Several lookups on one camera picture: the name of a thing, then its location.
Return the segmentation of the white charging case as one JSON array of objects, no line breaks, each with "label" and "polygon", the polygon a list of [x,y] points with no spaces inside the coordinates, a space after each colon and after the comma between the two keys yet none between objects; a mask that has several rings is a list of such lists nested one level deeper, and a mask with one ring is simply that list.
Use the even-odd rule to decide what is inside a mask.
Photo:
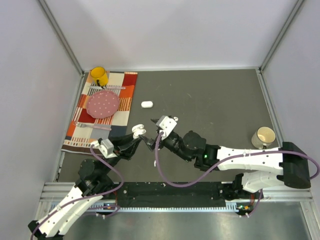
[{"label": "white charging case", "polygon": [[140,135],[144,135],[147,132],[143,124],[133,126],[131,131],[133,139],[138,139]]},{"label": "white charging case", "polygon": [[153,107],[154,103],[152,101],[142,101],[140,105],[143,109],[149,109]]}]

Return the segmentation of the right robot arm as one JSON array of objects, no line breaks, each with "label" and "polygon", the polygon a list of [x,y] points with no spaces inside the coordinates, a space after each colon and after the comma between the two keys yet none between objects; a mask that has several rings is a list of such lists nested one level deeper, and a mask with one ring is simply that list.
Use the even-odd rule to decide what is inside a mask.
[{"label": "right robot arm", "polygon": [[206,174],[218,170],[241,170],[232,183],[222,184],[220,193],[227,200],[245,198],[269,187],[287,186],[293,189],[309,189],[311,176],[308,157],[292,142],[281,147],[245,150],[208,144],[206,139],[190,130],[183,137],[174,132],[178,121],[169,116],[154,120],[157,138],[145,137],[143,124],[132,128],[135,138],[145,142],[155,151],[155,166],[160,163],[158,151],[166,148],[186,162],[194,161],[194,167]]}]

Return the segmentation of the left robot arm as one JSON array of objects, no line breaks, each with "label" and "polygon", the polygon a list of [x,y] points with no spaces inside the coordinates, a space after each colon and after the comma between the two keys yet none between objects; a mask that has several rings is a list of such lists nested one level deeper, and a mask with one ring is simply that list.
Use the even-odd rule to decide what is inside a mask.
[{"label": "left robot arm", "polygon": [[94,158],[81,163],[78,180],[60,203],[43,218],[28,224],[30,238],[63,239],[75,221],[93,204],[119,190],[125,181],[115,166],[120,160],[130,160],[142,139],[131,133],[93,141],[89,150]]}]

